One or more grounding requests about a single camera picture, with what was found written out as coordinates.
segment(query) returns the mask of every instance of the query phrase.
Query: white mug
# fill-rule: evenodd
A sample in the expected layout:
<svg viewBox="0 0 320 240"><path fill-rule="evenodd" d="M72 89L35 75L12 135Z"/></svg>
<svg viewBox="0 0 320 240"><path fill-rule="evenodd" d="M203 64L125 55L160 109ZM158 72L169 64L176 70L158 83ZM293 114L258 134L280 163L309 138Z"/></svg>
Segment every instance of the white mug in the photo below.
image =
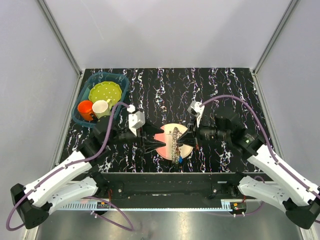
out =
<svg viewBox="0 0 320 240"><path fill-rule="evenodd" d="M111 99L105 100L98 100L92 105L92 110L96 117L99 119L103 116L110 116L111 115L111 107L112 101Z"/></svg>

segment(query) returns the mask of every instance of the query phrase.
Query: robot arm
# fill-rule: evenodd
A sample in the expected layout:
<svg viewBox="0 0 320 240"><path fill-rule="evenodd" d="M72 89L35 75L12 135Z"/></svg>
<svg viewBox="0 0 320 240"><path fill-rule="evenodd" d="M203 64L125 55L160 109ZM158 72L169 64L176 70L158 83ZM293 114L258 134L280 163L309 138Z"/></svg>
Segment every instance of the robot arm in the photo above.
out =
<svg viewBox="0 0 320 240"><path fill-rule="evenodd" d="M192 147L210 144L212 141L224 141L234 151L248 160L272 178L279 187L263 184L245 174L239 173L239 181L234 183L239 192L275 206L301 228L309 229L320 214L320 200L313 194L319 194L320 188L300 175L274 151L278 162L272 158L265 140L242 126L238 116L228 109L214 113L214 125L202 125L204 106L193 102L188 111L195 117L188 130L177 140L178 144ZM308 186L306 189L298 180Z"/></svg>
<svg viewBox="0 0 320 240"><path fill-rule="evenodd" d="M133 105L130 105L127 110L129 112L129 126L118 128L114 125L110 131L107 144L137 143L146 152L166 145L149 136L163 133L164 131L161 128L145 119L145 115L136 111ZM100 150L105 140L109 119L110 116L101 117L88 139L83 142L78 150L74 151L50 172L25 186L18 183L11 188L14 205L25 198L17 207L17 212L27 229L40 225L55 210L69 202L93 195L104 196L108 191L108 182L99 172L91 173L90 176L77 183L67 184L78 175L104 163L106 151L91 161L71 164L94 156ZM45 179L49 180L39 186L39 183Z"/></svg>

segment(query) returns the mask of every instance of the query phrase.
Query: white wall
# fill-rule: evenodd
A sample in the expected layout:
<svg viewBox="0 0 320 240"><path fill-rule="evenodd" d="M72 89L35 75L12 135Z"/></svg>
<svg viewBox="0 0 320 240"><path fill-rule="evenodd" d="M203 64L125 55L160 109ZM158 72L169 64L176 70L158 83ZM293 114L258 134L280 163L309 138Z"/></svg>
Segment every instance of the white wall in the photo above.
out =
<svg viewBox="0 0 320 240"><path fill-rule="evenodd" d="M17 240L10 188L50 169L77 77L36 1L1 0L0 23L0 238Z"/></svg>
<svg viewBox="0 0 320 240"><path fill-rule="evenodd" d="M81 68L253 68L290 0L46 2Z"/></svg>
<svg viewBox="0 0 320 240"><path fill-rule="evenodd" d="M319 9L318 0L300 1L258 73L285 160L318 185Z"/></svg>

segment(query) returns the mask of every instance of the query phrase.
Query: basket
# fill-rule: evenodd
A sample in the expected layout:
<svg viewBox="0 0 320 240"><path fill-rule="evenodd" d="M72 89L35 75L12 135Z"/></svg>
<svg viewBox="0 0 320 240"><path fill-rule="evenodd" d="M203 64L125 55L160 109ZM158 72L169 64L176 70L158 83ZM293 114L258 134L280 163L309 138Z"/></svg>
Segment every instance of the basket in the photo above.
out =
<svg viewBox="0 0 320 240"><path fill-rule="evenodd" d="M128 78L122 74L114 74L114 73L109 73L109 72L97 72L89 77L89 79L86 81L85 85L83 86L83 89L81 90L78 98L75 101L71 116L72 116L73 121L76 124L79 124L79 125L81 125L83 127L87 127L87 128L93 128L96 125L97 120L92 120L92 121L84 120L83 117L78 112L77 106L82 101L88 100L90 90L96 84L99 84L102 82L114 82L114 83L118 84L122 90L122 95L121 95L120 101L121 102L124 101L126 94L128 92L128 88L129 88ZM114 114L114 117L113 117L114 119L116 119L116 117L119 115L120 110L121 110L121 107L120 106L117 107L115 114Z"/></svg>

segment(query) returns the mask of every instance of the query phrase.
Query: green plate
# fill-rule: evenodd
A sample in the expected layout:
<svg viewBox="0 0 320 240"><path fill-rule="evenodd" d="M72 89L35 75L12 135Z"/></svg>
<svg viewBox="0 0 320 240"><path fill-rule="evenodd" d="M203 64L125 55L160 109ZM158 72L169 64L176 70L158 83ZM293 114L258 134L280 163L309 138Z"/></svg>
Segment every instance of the green plate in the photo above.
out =
<svg viewBox="0 0 320 240"><path fill-rule="evenodd" d="M112 106L120 101L122 95L122 90L118 84L113 81L103 81L95 85L89 94L89 100L95 103L98 100L111 99Z"/></svg>

